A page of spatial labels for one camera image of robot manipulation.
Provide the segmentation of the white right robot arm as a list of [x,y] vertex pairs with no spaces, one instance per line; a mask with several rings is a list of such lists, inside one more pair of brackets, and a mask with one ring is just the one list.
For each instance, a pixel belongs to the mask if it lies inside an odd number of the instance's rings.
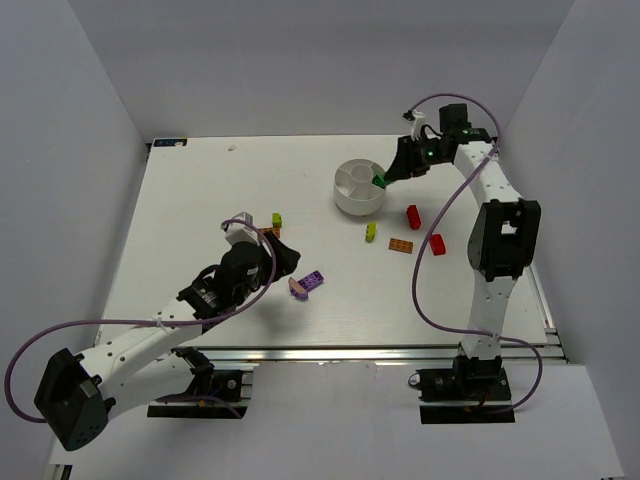
[[498,141],[486,129],[471,125],[466,104],[441,107],[437,131],[416,109],[403,117],[411,123],[411,133],[398,140],[383,182],[421,177],[431,167],[448,163],[463,175],[459,189],[471,191],[479,211],[467,245],[474,293],[460,355],[471,361],[493,361],[500,356],[510,295],[533,260],[540,204],[525,199],[511,185],[500,164]]

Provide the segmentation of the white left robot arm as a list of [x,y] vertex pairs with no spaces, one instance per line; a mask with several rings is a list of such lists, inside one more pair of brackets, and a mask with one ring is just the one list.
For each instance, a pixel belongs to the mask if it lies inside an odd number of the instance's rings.
[[76,451],[117,416],[165,397],[209,397],[224,386],[214,365],[190,341],[213,318],[237,311],[247,298],[291,275],[301,258],[273,233],[263,243],[237,241],[203,269],[149,326],[135,326],[96,347],[68,349],[48,361],[34,404],[61,446]]

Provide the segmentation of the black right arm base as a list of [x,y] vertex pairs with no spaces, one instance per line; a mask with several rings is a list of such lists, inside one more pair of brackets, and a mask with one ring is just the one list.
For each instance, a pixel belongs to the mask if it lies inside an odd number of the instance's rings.
[[424,425],[508,424],[515,421],[502,358],[456,356],[448,368],[419,369],[408,378],[419,393]]

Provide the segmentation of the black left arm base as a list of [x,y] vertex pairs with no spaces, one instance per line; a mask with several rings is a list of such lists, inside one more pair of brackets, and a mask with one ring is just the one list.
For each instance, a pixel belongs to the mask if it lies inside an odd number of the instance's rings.
[[216,366],[194,347],[180,347],[171,355],[188,365],[193,376],[183,392],[149,404],[148,418],[241,420],[252,396],[249,370]]

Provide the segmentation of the dark green square lego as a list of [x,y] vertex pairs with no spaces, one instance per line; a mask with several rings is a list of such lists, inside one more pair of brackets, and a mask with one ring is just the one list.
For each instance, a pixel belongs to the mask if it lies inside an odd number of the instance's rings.
[[385,189],[389,185],[389,183],[384,179],[384,175],[380,177],[373,177],[372,184],[382,189]]

